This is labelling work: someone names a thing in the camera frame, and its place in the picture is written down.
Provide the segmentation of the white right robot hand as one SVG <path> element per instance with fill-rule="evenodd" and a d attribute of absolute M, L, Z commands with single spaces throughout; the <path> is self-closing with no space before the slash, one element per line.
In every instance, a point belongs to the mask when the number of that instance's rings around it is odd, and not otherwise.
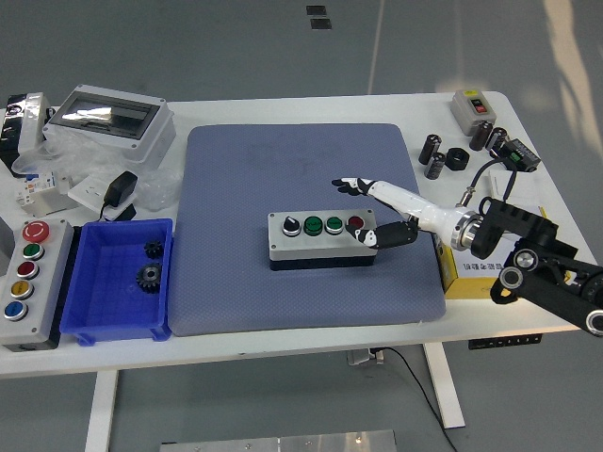
<path fill-rule="evenodd" d="M 410 244 L 422 231 L 437 235 L 451 248 L 466 249 L 463 235 L 474 216 L 466 207 L 439 206 L 385 181 L 342 178 L 332 180 L 332 185 L 341 193 L 372 197 L 401 215 L 402 220 L 372 230 L 346 227 L 357 241 L 369 248 L 384 250 Z"/>

